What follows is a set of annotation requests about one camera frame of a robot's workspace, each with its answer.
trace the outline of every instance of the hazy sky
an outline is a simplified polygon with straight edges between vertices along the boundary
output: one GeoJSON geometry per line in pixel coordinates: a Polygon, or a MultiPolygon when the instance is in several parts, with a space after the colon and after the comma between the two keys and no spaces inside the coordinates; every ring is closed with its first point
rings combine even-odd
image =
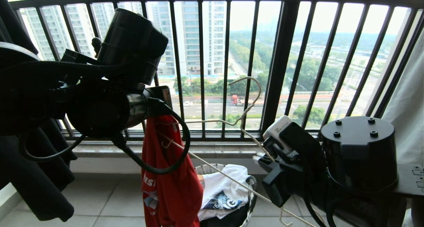
{"type": "MultiPolygon", "coordinates": [[[[262,1],[259,6],[259,24],[269,24],[278,20],[280,2],[262,1]]],[[[298,12],[296,23],[297,30],[304,30],[306,19],[309,14],[310,2],[302,2],[298,12]]],[[[319,2],[315,9],[312,22],[312,32],[328,32],[333,24],[337,3],[319,2]]],[[[345,4],[337,32],[355,32],[363,9],[362,4],[345,4]]],[[[364,33],[379,33],[388,7],[372,5],[363,28],[364,33]]],[[[253,22],[254,2],[236,1],[231,4],[231,30],[251,29],[253,22]]],[[[388,34],[397,34],[404,20],[407,8],[397,7],[394,10],[392,20],[388,27],[388,34]]]]}

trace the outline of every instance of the red t-shirt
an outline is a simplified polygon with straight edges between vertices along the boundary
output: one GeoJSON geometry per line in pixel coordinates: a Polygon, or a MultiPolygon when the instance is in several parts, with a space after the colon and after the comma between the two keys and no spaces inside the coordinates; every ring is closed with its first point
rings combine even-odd
{"type": "MultiPolygon", "coordinates": [[[[159,131],[176,143],[182,144],[178,125],[172,116],[147,119],[143,141],[142,160],[156,168],[172,166],[180,157],[182,149],[169,141],[159,131]]],[[[199,212],[202,205],[203,188],[197,178],[193,164],[187,155],[179,168],[169,174],[157,175],[142,170],[144,219],[147,227],[199,227],[199,212]]]]}

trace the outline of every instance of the tile floor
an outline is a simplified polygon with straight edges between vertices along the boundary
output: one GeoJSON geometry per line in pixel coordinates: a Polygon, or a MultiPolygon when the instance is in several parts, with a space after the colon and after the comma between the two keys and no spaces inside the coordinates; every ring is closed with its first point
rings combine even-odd
{"type": "MultiPolygon", "coordinates": [[[[259,192],[266,195],[262,186],[259,192]]],[[[1,222],[1,227],[145,227],[139,178],[93,179],[78,177],[63,194],[74,206],[75,213],[67,222],[59,219],[38,221],[22,201],[1,222]]],[[[291,197],[285,204],[290,212],[315,223],[301,198],[291,197]]],[[[249,227],[283,226],[279,222],[280,209],[258,198],[249,227]]],[[[283,221],[294,227],[306,224],[284,213],[283,221]]],[[[336,220],[338,227],[348,224],[336,220]]]]}

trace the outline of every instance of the wire clothes hanger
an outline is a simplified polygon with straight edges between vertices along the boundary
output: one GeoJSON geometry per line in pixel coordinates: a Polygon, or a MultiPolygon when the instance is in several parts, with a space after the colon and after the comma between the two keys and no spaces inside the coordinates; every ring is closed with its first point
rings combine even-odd
{"type": "MultiPolygon", "coordinates": [[[[253,100],[253,102],[251,103],[251,105],[249,105],[248,107],[247,107],[247,109],[245,109],[245,111],[243,112],[243,114],[237,119],[237,120],[235,120],[235,122],[234,123],[229,123],[229,122],[227,122],[227,121],[225,121],[225,120],[203,120],[203,121],[191,121],[191,122],[186,122],[186,123],[209,123],[209,122],[221,122],[221,123],[225,123],[225,124],[227,124],[227,125],[230,125],[230,126],[235,126],[237,123],[238,123],[238,121],[241,121],[241,124],[240,124],[240,130],[241,130],[241,132],[243,132],[245,135],[247,135],[247,136],[249,136],[257,145],[258,145],[258,147],[261,149],[261,150],[263,150],[264,152],[265,152],[265,154],[268,156],[268,158],[269,159],[271,159],[273,162],[275,161],[274,160],[274,158],[272,158],[271,157],[271,155],[268,153],[268,151],[261,145],[261,143],[255,138],[255,137],[253,137],[250,133],[248,133],[246,130],[244,130],[242,127],[243,127],[243,124],[244,124],[244,117],[247,115],[247,113],[249,112],[249,110],[255,105],[255,102],[259,99],[259,97],[260,97],[260,94],[262,93],[262,88],[261,88],[261,85],[260,85],[260,83],[259,83],[259,81],[257,80],[257,79],[255,79],[255,78],[253,78],[253,77],[243,77],[243,78],[240,78],[240,79],[238,79],[238,80],[235,80],[235,81],[233,81],[233,82],[230,82],[228,85],[232,85],[232,84],[234,84],[234,83],[237,83],[237,82],[239,82],[239,81],[242,81],[242,80],[245,80],[245,79],[250,79],[250,80],[253,80],[253,81],[255,81],[256,82],[256,84],[258,85],[258,87],[259,87],[259,93],[258,93],[258,95],[256,96],[256,98],[253,100]]],[[[158,123],[156,123],[156,125],[158,125],[158,124],[162,124],[162,125],[177,125],[178,123],[161,123],[161,122],[158,122],[158,123]]],[[[169,143],[168,144],[164,144],[164,142],[161,142],[161,144],[162,144],[162,147],[164,147],[164,148],[168,148],[171,144],[174,144],[174,145],[176,145],[177,147],[180,147],[180,148],[182,148],[182,149],[184,149],[184,147],[183,146],[181,146],[180,144],[178,144],[178,143],[176,143],[173,139],[170,139],[168,136],[166,136],[166,135],[164,135],[163,133],[161,133],[161,132],[159,132],[159,131],[156,131],[158,134],[160,134],[161,136],[163,136],[165,139],[167,139],[168,141],[169,141],[169,143]]],[[[262,198],[263,200],[265,200],[265,201],[267,201],[267,202],[269,202],[269,203],[271,203],[272,205],[274,205],[274,203],[272,203],[272,201],[271,200],[269,200],[268,198],[266,198],[266,197],[264,197],[263,195],[261,195],[261,194],[259,194],[258,192],[256,192],[256,191],[254,191],[254,190],[252,190],[251,188],[249,188],[249,187],[247,187],[246,185],[244,185],[244,184],[242,184],[242,183],[240,183],[240,182],[238,182],[238,181],[236,181],[236,180],[234,180],[232,177],[229,177],[227,174],[225,174],[223,171],[221,171],[221,170],[219,170],[218,168],[216,168],[215,166],[213,166],[212,164],[210,164],[210,163],[208,163],[207,161],[205,161],[204,159],[202,159],[202,158],[200,158],[199,156],[197,156],[197,155],[195,155],[194,153],[192,153],[192,152],[188,152],[190,155],[192,155],[193,157],[195,157],[195,158],[197,158],[197,159],[199,159],[200,161],[202,161],[202,162],[204,162],[205,164],[207,164],[208,166],[210,166],[211,168],[213,168],[215,171],[218,171],[219,173],[221,173],[221,174],[223,174],[224,176],[226,176],[226,177],[228,177],[230,180],[232,180],[233,182],[236,182],[238,185],[240,185],[240,186],[242,186],[243,188],[245,188],[245,189],[247,189],[247,190],[249,190],[249,191],[251,191],[251,192],[253,192],[257,197],[259,197],[259,198],[262,198]]],[[[286,226],[286,227],[289,227],[289,226],[291,226],[293,223],[289,223],[289,224],[286,224],[285,222],[283,222],[282,221],[282,217],[283,217],[283,213],[284,212],[287,212],[289,215],[291,215],[291,216],[293,216],[293,217],[295,217],[296,219],[298,219],[299,221],[302,221],[303,223],[305,223],[305,224],[307,224],[307,225],[309,225],[309,226],[312,226],[312,227],[315,227],[315,225],[313,225],[313,224],[311,224],[311,223],[309,223],[309,222],[307,222],[307,221],[305,221],[305,220],[303,220],[302,218],[300,218],[300,217],[298,217],[297,215],[295,215],[294,213],[292,213],[292,212],[290,212],[290,211],[288,211],[288,210],[286,210],[285,208],[283,208],[283,207],[281,207],[280,208],[281,209],[281,212],[280,212],[280,222],[284,225],[284,226],[286,226]]],[[[322,218],[322,216],[319,214],[319,213],[317,213],[317,215],[318,215],[318,217],[321,219],[321,221],[323,221],[323,218],[322,218]]]]}

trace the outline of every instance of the white device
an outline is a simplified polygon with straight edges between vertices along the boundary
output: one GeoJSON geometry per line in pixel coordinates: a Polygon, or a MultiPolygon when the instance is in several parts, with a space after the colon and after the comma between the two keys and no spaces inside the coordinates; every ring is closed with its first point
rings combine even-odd
{"type": "Polygon", "coordinates": [[[263,134],[263,137],[264,137],[265,140],[269,137],[272,137],[276,141],[278,141],[284,147],[284,149],[282,150],[284,154],[291,153],[293,151],[293,149],[291,147],[289,147],[289,145],[287,145],[280,138],[280,133],[281,133],[281,131],[286,129],[292,122],[293,121],[291,120],[291,118],[289,116],[284,115],[284,116],[280,117],[277,121],[275,121],[273,124],[271,124],[271,126],[269,126],[263,134]]]}

